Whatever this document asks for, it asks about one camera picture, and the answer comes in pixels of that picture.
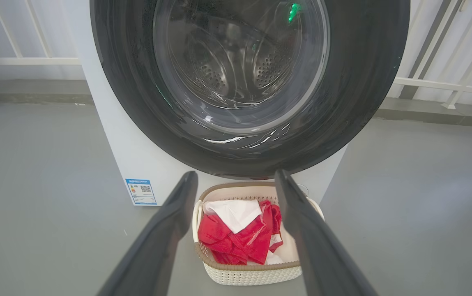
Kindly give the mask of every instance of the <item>white cloth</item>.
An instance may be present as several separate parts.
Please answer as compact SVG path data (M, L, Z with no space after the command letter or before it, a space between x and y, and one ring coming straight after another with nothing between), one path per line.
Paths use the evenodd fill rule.
M267 252L267 259L265 259L265 264L264 265L270 265L270 264L282 264L283 260L276 254L272 253L271 251ZM260 265L257 264L256 262L253 261L247 261L247 265Z
M279 228L281 232L281 239L283 244L274 251L274 255L279 256L283 262L293 262L300 260L298 257L298 249L296 249L296 242L294 238L283 227L283 221L281 222L281 227Z
M280 234L273 234L271 237L270 237L270 244L269 244L269 247L272 247L273 244L277 244L279 242L283 242L283 240L281 240L281 235Z
M257 200L208 201L203 204L207 215L217 214L227 227L237 234L262 214Z

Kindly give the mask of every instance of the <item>sticker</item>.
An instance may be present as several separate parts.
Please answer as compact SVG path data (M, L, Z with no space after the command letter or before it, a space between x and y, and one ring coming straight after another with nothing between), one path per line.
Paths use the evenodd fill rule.
M157 204L150 180L126 179L135 204Z

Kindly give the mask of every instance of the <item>white plastic basket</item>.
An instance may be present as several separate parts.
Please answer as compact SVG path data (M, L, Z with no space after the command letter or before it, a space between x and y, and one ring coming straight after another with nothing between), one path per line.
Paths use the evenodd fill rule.
M276 188L273 182L241 182L222 184L210 187L200 196L200 200L194 206L192 216L192 236L194 238L196 253L203 261L209 277L222 285L264 285L279 283L297 278L302 274L298 253L294 239L281 225L281 237L283 246L275 252L282 257L282 264L239 266L219 264L212 257L209 249L198 239L198 227L203 217L203 203L216 200L269 200L272 204L278 204ZM307 198L315 210L324 215L318 204Z

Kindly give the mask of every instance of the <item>washing machine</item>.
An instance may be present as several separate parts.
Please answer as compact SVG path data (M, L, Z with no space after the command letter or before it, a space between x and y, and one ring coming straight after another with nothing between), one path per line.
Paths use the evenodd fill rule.
M397 73L408 0L65 0L136 206L183 173L198 192L273 180L320 202Z

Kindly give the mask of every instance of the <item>white wall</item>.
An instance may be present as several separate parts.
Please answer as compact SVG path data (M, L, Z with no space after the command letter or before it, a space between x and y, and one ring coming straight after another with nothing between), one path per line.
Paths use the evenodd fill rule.
M76 58L62 0L31 0L52 58ZM25 0L0 0L0 14L24 58L46 58ZM16 58L0 22L0 58ZM0 79L84 79L80 65L0 65Z
M467 41L460 49L458 58L454 60L454 66L448 71L446 77L440 77L448 59L457 46L463 32L472 19L472 0L466 0L466 6L463 11L458 11L455 18L442 41L431 66L429 67L424 79L430 81L446 82L459 84L465 70L472 61L472 32L468 35ZM414 18L417 11L419 0L412 0L412 9L410 21ZM437 15L442 0L425 0L424 7L415 22L412 30L409 31L407 44L401 67L398 70L397 77L408 77L414 62L422 48L431 24ZM390 97L399 97L403 86L393 85L388 93ZM423 99L427 101L445 102L450 96L449 90L436 90L433 88L419 88L414 99ZM472 104L472 93L465 92L458 103Z

